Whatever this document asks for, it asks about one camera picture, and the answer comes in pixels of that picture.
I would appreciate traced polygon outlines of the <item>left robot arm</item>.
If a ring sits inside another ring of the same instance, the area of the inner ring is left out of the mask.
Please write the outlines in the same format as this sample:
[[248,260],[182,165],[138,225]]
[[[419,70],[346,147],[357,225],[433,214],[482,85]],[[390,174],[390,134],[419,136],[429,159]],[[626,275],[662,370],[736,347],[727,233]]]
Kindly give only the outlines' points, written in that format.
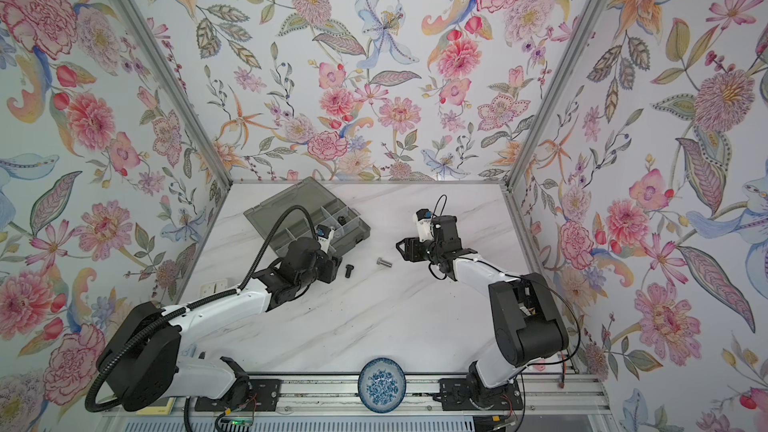
[[332,283],[341,263],[330,252],[336,230],[311,223],[308,235],[289,243],[283,256],[266,268],[253,263],[240,284],[221,292],[182,305],[134,307],[96,362],[86,410],[133,412],[166,397],[245,407],[256,391],[235,359],[208,352],[188,356],[186,350],[226,325],[300,298],[317,281]]

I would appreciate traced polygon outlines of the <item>silver hex bolt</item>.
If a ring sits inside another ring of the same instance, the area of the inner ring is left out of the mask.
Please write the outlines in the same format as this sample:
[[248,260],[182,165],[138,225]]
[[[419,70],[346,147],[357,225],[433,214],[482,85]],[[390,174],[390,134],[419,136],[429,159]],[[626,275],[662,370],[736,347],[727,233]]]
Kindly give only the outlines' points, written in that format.
[[383,266],[383,267],[386,267],[386,268],[391,268],[391,267],[392,267],[392,265],[393,265],[391,262],[389,262],[389,261],[386,261],[385,259],[383,259],[383,258],[380,258],[380,257],[379,257],[379,258],[377,258],[377,260],[376,260],[376,264],[377,264],[377,265],[380,265],[380,266]]

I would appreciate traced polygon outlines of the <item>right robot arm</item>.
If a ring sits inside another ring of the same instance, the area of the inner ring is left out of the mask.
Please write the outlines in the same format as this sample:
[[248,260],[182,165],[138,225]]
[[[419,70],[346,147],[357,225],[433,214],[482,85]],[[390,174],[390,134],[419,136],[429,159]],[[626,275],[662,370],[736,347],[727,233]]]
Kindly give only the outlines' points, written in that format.
[[568,350],[555,292],[542,275],[515,275],[465,247],[455,216],[420,209],[414,223],[417,235],[396,244],[403,260],[425,262],[434,278],[464,284],[489,301],[494,344],[466,376],[475,401],[499,394],[533,362]]

